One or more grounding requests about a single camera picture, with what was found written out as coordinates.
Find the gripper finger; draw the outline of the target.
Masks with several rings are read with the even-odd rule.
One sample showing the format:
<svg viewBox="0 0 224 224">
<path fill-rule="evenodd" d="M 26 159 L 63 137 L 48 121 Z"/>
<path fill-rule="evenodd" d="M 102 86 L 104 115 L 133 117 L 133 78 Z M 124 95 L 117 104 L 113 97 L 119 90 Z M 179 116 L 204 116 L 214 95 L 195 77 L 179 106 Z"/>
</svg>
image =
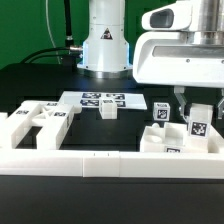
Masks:
<svg viewBox="0 0 224 224">
<path fill-rule="evenodd" d="M 224 116 L 224 97 L 222 97 L 217 106 L 217 118 L 222 119 L 223 116 Z"/>
</svg>

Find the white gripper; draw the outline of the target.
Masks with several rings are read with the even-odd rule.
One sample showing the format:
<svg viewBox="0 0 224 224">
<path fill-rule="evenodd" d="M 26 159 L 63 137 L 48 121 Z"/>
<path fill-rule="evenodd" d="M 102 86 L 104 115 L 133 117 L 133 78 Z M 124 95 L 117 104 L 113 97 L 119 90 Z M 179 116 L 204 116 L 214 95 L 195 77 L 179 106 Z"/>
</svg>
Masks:
<svg viewBox="0 0 224 224">
<path fill-rule="evenodd" d="M 142 16 L 133 77 L 172 85 L 185 114 L 184 86 L 224 88 L 224 1 L 177 1 Z"/>
</svg>

